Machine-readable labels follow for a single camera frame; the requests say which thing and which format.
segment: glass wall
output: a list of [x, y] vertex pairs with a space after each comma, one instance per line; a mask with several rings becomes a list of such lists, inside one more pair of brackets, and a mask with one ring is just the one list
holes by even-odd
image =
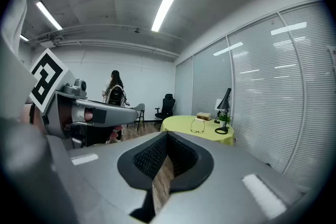
[[194, 56], [192, 115], [211, 113], [216, 118], [217, 99], [223, 99], [232, 87], [232, 73], [226, 39], [207, 47]]
[[176, 66], [174, 115], [191, 115], [193, 100], [193, 58]]
[[215, 118], [216, 100], [234, 88], [235, 146], [310, 189], [335, 154], [334, 29], [315, 2], [275, 12], [195, 54], [192, 115]]
[[236, 145], [283, 172], [302, 122], [299, 61], [284, 24], [273, 15], [229, 36], [235, 70]]
[[336, 146], [336, 83], [329, 48], [336, 46], [335, 28], [322, 4], [281, 13], [296, 42], [306, 84], [302, 135], [285, 174], [309, 189], [324, 176]]

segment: black office chair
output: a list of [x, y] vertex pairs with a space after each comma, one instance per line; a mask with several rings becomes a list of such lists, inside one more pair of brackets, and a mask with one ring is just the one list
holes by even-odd
[[163, 99], [162, 110], [159, 113], [159, 108], [156, 108], [158, 112], [157, 114], [155, 114], [155, 116], [159, 119], [162, 119], [162, 121], [168, 117], [171, 117], [172, 115], [174, 115], [174, 104], [175, 99], [173, 99], [173, 95], [171, 93], [166, 94]]

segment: round table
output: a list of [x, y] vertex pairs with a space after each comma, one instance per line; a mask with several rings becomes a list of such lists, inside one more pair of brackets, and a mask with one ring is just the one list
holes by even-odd
[[[235, 132], [230, 125], [226, 125], [227, 127], [229, 127], [227, 134], [217, 134], [215, 132], [215, 129], [219, 128], [219, 123], [215, 123], [214, 120], [204, 121], [204, 132], [202, 134], [193, 133], [190, 128], [195, 118], [195, 116], [172, 116], [166, 118], [161, 125], [161, 132], [181, 132], [233, 146]], [[202, 131], [203, 123], [200, 121], [194, 121], [193, 130]]]

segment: woman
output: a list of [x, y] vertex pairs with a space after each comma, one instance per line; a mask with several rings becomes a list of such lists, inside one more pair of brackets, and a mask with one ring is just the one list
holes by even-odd
[[[106, 89], [102, 91], [104, 103], [118, 106], [127, 104], [126, 94], [123, 89], [124, 86], [120, 79], [119, 71], [112, 71], [111, 81], [107, 84]], [[121, 125], [114, 127], [113, 132], [110, 135], [109, 143], [121, 141], [121, 130]]]
[[126, 94], [123, 89], [124, 86], [120, 79], [119, 71], [112, 71], [111, 80], [107, 84], [106, 89], [102, 91], [104, 103], [124, 106], [126, 101]]

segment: wooden floor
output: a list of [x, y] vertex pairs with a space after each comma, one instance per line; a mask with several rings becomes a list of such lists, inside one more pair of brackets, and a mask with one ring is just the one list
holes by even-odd
[[[123, 136], [121, 141], [134, 139], [138, 136], [144, 136], [160, 131], [160, 124], [157, 123], [156, 126], [154, 126], [154, 123], [151, 122], [145, 123], [145, 127], [143, 127], [143, 123], [140, 124], [139, 131], [137, 131], [137, 123], [135, 125], [129, 124], [128, 127], [124, 125], [123, 127], [127, 128], [128, 130], [123, 129]], [[162, 206], [167, 202], [169, 198], [170, 181], [173, 178], [173, 164], [167, 156], [152, 183], [155, 213], [158, 213]]]

